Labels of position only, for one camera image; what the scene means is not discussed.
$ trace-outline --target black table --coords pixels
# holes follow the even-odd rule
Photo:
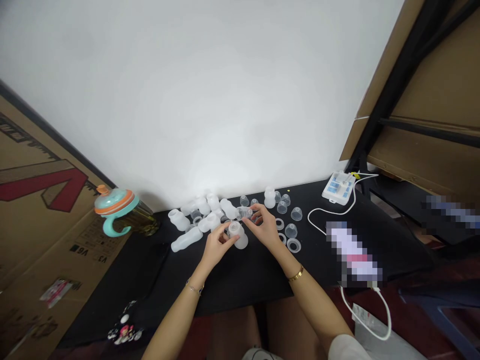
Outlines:
[[[298,229],[297,239],[301,251],[295,257],[323,287],[338,285],[341,265],[336,252],[325,235],[307,221],[307,215],[314,208],[332,212],[343,212],[351,204],[331,204],[322,197],[327,180],[278,189],[289,194],[291,205],[286,214],[280,215],[271,209],[276,218],[285,226],[294,223]],[[356,229],[358,239],[369,250],[374,260],[383,268],[384,277],[393,277],[426,269],[433,265],[429,251],[418,240],[379,207],[356,192],[356,204],[346,215],[333,215],[315,211],[310,219],[325,230],[326,221],[346,221],[348,227]],[[263,202],[263,193],[248,195],[248,199]],[[240,198],[230,199],[234,206],[240,205]],[[290,212],[293,207],[303,212],[301,221],[293,221]],[[126,303],[132,282],[137,277],[143,259],[152,244],[171,243],[183,234],[168,219],[168,211],[155,216],[162,222],[160,230],[149,238],[133,234],[115,259],[92,296],[85,304],[74,323],[64,335],[59,347],[72,347],[104,340],[108,331],[118,320]],[[282,269],[269,251],[244,226],[249,238],[248,246],[239,250],[232,247],[215,267],[205,283],[205,289],[196,309],[196,316],[214,314],[247,305],[273,301],[292,295]],[[185,281],[192,275],[199,263],[207,234],[179,252],[170,252],[158,275],[151,294],[142,300],[133,315],[134,323],[147,329],[156,328],[182,291]]]

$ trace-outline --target sleeve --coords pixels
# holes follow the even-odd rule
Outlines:
[[[328,360],[372,360],[372,358],[354,337],[342,334],[331,342]]]

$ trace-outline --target woman's left hand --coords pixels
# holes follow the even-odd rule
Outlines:
[[[232,245],[235,244],[235,242],[240,238],[240,236],[236,235],[229,239],[227,234],[224,232],[229,225],[230,222],[221,224],[219,227],[213,230],[206,239],[205,250],[203,251],[203,256],[200,263],[207,267],[210,271],[224,257],[227,250],[230,249]]]

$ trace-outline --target white device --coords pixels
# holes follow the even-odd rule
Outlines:
[[[354,176],[343,171],[334,172],[321,196],[333,204],[346,205],[355,187]]]

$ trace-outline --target power cord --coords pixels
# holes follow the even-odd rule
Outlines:
[[[325,236],[327,236],[327,234],[310,220],[310,214],[313,213],[314,211],[317,211],[317,210],[321,210],[325,213],[334,214],[334,215],[345,215],[346,213],[348,213],[354,207],[355,202],[357,201],[357,196],[355,195],[355,185],[357,183],[361,182],[362,180],[375,178],[375,177],[379,176],[378,174],[367,174],[367,173],[363,173],[363,172],[357,172],[357,174],[366,175],[367,177],[363,177],[361,179],[358,179],[357,181],[355,181],[353,183],[353,202],[351,203],[350,207],[346,211],[344,211],[342,213],[339,213],[339,212],[332,212],[332,211],[324,210],[324,209],[318,207],[318,208],[315,208],[308,213],[308,216],[306,217],[308,222],[310,224],[312,224],[314,228],[319,230]],[[372,334],[374,337],[376,337],[379,340],[386,341],[386,340],[388,340],[388,338],[392,334],[392,318],[391,318],[391,315],[390,315],[390,308],[387,305],[387,302],[385,301],[383,295],[380,293],[380,289],[378,287],[372,287],[372,289],[373,289],[373,291],[375,291],[378,294],[378,296],[380,296],[380,299],[383,301],[383,304],[385,305],[386,317],[387,317],[387,322],[388,322],[388,324],[387,324],[388,330],[387,330],[387,332],[384,336],[379,336],[376,333],[374,333],[372,330],[370,330],[370,328],[362,320],[360,320],[360,318],[357,316],[357,314],[354,313],[354,311],[350,307],[349,303],[347,302],[347,299],[345,299],[344,288],[342,286],[340,286],[341,298],[343,299],[343,302],[345,303],[348,310],[350,310],[350,312],[353,314],[353,316],[360,322],[360,324],[362,324],[365,327],[365,329],[367,329],[370,332],[370,334]]]

